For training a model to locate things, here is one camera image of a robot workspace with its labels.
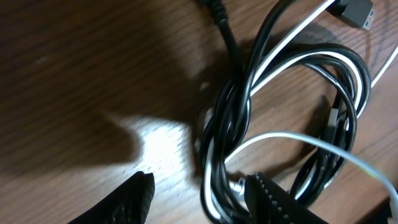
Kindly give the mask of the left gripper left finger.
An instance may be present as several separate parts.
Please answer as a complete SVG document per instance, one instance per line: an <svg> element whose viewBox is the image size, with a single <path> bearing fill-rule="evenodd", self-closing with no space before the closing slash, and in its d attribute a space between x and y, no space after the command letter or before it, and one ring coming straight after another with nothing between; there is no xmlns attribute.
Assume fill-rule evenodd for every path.
<svg viewBox="0 0 398 224"><path fill-rule="evenodd" d="M154 175L136 172L70 224L144 224L154 192Z"/></svg>

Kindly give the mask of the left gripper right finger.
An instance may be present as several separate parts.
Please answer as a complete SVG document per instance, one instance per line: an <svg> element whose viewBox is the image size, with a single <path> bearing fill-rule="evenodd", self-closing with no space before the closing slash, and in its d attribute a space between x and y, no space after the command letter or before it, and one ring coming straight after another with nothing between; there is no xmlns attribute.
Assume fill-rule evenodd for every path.
<svg viewBox="0 0 398 224"><path fill-rule="evenodd" d="M244 199L253 223L327 224L261 173L247 176Z"/></svg>

